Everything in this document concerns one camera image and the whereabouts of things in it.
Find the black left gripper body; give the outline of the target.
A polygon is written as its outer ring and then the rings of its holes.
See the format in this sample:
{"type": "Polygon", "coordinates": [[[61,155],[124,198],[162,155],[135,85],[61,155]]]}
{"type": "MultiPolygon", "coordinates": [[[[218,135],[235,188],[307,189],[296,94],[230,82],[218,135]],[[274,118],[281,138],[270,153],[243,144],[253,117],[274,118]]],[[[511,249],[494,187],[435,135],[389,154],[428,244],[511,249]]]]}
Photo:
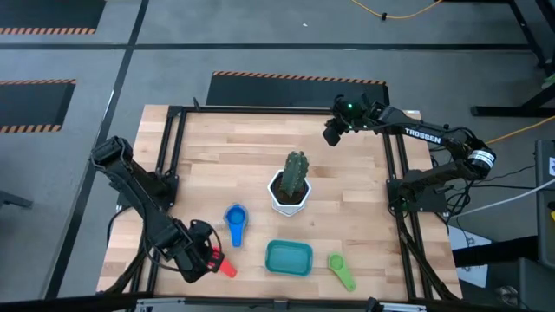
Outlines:
{"type": "Polygon", "coordinates": [[[174,259],[187,283],[195,283],[207,273],[217,273],[225,260],[221,241],[213,244],[209,237],[193,236],[193,242],[178,252],[174,259]]]}

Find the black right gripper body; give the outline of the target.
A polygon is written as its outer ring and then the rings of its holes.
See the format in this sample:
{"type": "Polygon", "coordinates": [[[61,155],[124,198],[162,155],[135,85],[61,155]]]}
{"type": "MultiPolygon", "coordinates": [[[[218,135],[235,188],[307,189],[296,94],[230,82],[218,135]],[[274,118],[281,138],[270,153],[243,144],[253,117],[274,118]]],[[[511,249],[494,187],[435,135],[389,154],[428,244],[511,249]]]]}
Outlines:
{"type": "Polygon", "coordinates": [[[366,94],[354,100],[340,94],[330,111],[333,118],[325,122],[323,137],[329,146],[336,146],[343,133],[373,131],[379,125],[382,104],[371,101],[366,94]]]}

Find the red measuring cup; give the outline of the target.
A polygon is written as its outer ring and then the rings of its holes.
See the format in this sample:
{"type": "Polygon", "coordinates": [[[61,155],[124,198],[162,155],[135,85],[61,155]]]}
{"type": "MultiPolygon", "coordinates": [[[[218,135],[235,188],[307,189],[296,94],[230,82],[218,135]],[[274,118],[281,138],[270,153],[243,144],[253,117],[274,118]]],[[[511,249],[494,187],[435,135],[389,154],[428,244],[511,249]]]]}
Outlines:
{"type": "Polygon", "coordinates": [[[212,255],[208,262],[208,267],[210,270],[223,273],[230,278],[234,278],[237,275],[237,270],[219,247],[212,247],[212,255]]]}

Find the blue measuring cup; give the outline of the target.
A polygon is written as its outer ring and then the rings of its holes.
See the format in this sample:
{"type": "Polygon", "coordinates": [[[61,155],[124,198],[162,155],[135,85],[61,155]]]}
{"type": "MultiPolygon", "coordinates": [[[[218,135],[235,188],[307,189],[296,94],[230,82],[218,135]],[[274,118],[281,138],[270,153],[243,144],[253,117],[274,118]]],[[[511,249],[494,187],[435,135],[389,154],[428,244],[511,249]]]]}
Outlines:
{"type": "Polygon", "coordinates": [[[228,225],[232,246],[241,247],[245,233],[245,227],[248,223],[247,210],[240,204],[230,206],[225,213],[225,221],[228,225]]]}

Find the teal plastic basket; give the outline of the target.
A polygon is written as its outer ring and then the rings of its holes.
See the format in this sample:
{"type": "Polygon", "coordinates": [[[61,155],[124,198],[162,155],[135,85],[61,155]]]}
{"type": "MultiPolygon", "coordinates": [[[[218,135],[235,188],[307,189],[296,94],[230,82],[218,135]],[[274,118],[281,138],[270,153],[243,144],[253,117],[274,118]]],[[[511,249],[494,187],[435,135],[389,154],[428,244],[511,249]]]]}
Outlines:
{"type": "Polygon", "coordinates": [[[266,247],[264,265],[275,274],[308,276],[312,271],[310,245],[288,240],[271,240],[266,247]]]}

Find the green measuring cup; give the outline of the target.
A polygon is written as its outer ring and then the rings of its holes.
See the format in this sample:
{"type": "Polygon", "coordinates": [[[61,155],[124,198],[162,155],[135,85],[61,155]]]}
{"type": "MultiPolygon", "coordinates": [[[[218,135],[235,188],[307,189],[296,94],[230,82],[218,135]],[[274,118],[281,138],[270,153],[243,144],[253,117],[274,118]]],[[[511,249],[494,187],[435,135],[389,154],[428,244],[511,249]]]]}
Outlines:
{"type": "Polygon", "coordinates": [[[336,274],[347,291],[352,292],[356,289],[354,277],[342,254],[330,253],[328,256],[328,268],[336,274]]]}

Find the large black hazard-striped floor mat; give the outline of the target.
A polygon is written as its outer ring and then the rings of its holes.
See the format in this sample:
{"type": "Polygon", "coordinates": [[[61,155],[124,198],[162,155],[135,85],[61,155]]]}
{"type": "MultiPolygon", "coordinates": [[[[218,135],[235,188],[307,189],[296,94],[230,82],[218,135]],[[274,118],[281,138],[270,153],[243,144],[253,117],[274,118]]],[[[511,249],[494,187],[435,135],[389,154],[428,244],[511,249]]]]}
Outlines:
{"type": "Polygon", "coordinates": [[[236,107],[324,107],[342,95],[389,102],[385,81],[317,75],[269,74],[244,71],[212,73],[207,106],[236,107]]]}

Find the green cactus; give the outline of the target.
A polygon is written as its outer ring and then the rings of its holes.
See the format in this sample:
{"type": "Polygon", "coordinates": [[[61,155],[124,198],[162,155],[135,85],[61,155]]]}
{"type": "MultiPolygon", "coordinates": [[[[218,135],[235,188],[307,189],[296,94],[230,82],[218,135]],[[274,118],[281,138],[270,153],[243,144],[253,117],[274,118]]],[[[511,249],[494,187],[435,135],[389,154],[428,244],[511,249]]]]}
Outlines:
{"type": "Polygon", "coordinates": [[[288,154],[279,190],[289,198],[299,193],[304,185],[308,173],[309,162],[303,151],[293,151],[288,154]]]}

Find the white hexagonal plant pot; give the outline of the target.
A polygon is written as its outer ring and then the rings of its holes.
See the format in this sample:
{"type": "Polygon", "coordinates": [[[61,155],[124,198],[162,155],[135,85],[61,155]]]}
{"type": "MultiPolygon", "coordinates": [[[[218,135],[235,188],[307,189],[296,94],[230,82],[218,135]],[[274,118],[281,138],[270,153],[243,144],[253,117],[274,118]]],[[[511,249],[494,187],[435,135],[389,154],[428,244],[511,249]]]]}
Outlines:
{"type": "Polygon", "coordinates": [[[305,179],[304,187],[301,190],[300,195],[295,195],[295,199],[292,203],[286,203],[284,201],[284,196],[278,196],[278,192],[275,191],[278,189],[278,183],[281,181],[282,176],[283,171],[277,171],[271,179],[271,182],[267,185],[267,190],[271,196],[272,209],[282,215],[285,215],[286,217],[291,217],[305,208],[312,189],[309,180],[305,179]]]}

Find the black crossbar with silver brackets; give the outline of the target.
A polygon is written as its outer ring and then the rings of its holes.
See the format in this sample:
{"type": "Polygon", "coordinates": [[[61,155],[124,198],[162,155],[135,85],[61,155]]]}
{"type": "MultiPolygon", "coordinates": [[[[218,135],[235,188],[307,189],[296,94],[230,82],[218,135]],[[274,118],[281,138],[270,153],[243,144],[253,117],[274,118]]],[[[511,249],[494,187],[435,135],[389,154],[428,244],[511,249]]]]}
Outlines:
{"type": "Polygon", "coordinates": [[[126,294],[97,294],[20,302],[0,302],[0,312],[113,312],[121,309],[152,307],[176,303],[182,305],[217,305],[263,307],[276,310],[292,308],[362,309],[365,312],[546,312],[537,309],[501,308],[463,301],[440,301],[415,298],[406,302],[366,300],[308,300],[308,299],[237,299],[226,297],[153,296],[138,292],[126,294]]]}

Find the black metal stand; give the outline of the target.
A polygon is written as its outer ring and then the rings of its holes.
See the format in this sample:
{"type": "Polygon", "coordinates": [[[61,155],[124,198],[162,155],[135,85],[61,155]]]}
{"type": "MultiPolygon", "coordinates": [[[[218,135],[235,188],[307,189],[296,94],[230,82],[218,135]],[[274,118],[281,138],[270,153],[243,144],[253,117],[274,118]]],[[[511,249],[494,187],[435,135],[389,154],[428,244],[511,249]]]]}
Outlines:
{"type": "MultiPolygon", "coordinates": [[[[515,0],[503,0],[507,3],[527,40],[529,49],[538,60],[538,67],[543,69],[546,76],[555,74],[555,47],[550,59],[546,59],[537,43],[527,21],[519,10],[515,0]]],[[[555,0],[533,0],[542,17],[547,22],[551,32],[555,35],[555,0]]],[[[555,117],[555,107],[545,107],[550,101],[555,101],[555,83],[543,88],[528,101],[516,107],[473,106],[470,108],[472,116],[477,117],[509,117],[509,118],[550,118],[555,117]]]]}

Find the dark furniture leg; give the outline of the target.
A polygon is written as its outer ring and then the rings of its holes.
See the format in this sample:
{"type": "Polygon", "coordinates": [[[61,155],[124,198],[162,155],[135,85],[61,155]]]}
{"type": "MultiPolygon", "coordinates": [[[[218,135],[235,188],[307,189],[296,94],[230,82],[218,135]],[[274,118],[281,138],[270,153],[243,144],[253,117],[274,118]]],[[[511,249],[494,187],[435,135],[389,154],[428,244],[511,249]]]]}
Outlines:
{"type": "Polygon", "coordinates": [[[30,209],[33,205],[33,202],[9,192],[0,190],[0,208],[2,208],[4,205],[15,205],[24,209],[30,209]]]}

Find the black floor bar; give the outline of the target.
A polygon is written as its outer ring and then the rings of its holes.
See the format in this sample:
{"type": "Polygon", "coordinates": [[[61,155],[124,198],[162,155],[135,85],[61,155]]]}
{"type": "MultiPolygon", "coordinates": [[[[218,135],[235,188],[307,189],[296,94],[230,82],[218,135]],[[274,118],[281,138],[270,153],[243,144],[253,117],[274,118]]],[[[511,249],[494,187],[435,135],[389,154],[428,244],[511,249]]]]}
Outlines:
{"type": "Polygon", "coordinates": [[[537,261],[539,258],[538,237],[520,237],[503,242],[466,247],[454,250],[453,257],[457,268],[512,262],[521,257],[537,261]]]}

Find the white sheet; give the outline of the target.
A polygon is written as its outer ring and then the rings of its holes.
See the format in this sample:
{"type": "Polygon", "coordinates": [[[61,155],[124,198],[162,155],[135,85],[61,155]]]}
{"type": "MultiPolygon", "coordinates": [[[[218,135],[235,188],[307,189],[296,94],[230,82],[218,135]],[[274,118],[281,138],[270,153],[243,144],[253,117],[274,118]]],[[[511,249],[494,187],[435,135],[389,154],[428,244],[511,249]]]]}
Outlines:
{"type": "MultiPolygon", "coordinates": [[[[488,245],[492,241],[473,234],[471,232],[463,231],[459,228],[448,226],[448,235],[452,251],[465,249],[467,247],[488,245]]],[[[474,286],[485,288],[486,278],[488,272],[488,265],[472,267],[460,267],[456,269],[457,276],[461,281],[471,283],[474,286]]]]}

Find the grey cabinet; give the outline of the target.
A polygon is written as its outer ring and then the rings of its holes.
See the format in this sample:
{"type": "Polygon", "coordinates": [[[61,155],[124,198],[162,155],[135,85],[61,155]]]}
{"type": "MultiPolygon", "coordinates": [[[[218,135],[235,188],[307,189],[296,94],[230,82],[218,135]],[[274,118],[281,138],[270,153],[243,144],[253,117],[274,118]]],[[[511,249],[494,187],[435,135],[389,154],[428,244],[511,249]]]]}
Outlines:
{"type": "Polygon", "coordinates": [[[555,140],[535,143],[539,261],[555,270],[555,140]]]}

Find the dark grey box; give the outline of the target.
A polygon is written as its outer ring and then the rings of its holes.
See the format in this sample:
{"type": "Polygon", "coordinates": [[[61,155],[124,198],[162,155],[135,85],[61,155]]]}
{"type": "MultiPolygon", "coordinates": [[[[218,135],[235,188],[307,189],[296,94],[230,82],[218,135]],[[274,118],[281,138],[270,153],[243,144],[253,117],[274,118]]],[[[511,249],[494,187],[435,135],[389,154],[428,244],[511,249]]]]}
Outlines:
{"type": "Polygon", "coordinates": [[[555,270],[526,258],[491,264],[486,288],[499,306],[555,312],[555,270]]]}

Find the black aluminium table frame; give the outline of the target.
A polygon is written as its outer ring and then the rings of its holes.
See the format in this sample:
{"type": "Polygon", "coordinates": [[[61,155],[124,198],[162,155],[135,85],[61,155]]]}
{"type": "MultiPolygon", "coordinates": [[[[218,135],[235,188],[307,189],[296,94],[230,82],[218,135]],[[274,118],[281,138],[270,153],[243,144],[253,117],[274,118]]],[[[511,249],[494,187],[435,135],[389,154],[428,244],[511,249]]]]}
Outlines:
{"type": "MultiPolygon", "coordinates": [[[[403,301],[408,298],[395,218],[389,213],[386,181],[399,173],[396,152],[386,152],[381,136],[349,134],[334,147],[323,138],[327,109],[292,107],[143,108],[131,143],[134,159],[149,172],[173,170],[179,186],[170,214],[188,223],[212,225],[222,251],[237,270],[230,278],[209,273],[187,283],[178,272],[144,262],[126,286],[157,296],[241,299],[403,301]],[[271,207],[267,185],[286,156],[303,151],[310,162],[311,194],[297,214],[271,207]],[[232,246],[226,209],[243,205],[249,214],[241,247],[232,246]],[[271,240],[308,244],[313,249],[308,276],[275,274],[264,265],[271,240]],[[328,268],[340,253],[356,289],[346,290],[328,268]]],[[[173,267],[174,263],[161,264],[173,267]]]]}

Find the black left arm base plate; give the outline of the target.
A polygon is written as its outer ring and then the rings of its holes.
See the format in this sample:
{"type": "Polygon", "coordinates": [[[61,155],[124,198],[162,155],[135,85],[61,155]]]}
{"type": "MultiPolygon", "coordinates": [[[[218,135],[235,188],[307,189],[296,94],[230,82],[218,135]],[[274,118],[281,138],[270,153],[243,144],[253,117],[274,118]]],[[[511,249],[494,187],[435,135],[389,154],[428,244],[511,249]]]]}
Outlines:
{"type": "MultiPolygon", "coordinates": [[[[149,175],[157,178],[165,185],[165,187],[160,191],[151,192],[154,202],[164,211],[169,210],[175,203],[179,186],[179,177],[176,175],[156,176],[153,172],[150,172],[149,175]]],[[[116,203],[116,210],[125,211],[130,207],[131,205],[128,200],[120,193],[116,203]]]]}

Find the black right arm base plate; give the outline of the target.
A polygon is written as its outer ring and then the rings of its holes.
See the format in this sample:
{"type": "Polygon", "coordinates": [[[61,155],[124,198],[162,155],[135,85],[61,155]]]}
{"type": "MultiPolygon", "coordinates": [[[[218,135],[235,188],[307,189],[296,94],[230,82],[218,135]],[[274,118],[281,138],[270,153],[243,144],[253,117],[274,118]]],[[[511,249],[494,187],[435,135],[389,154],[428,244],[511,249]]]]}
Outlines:
{"type": "Polygon", "coordinates": [[[437,191],[437,186],[427,186],[422,192],[417,192],[413,198],[402,195],[400,179],[389,179],[386,182],[388,193],[388,208],[401,212],[445,212],[447,203],[444,193],[437,191]]]}

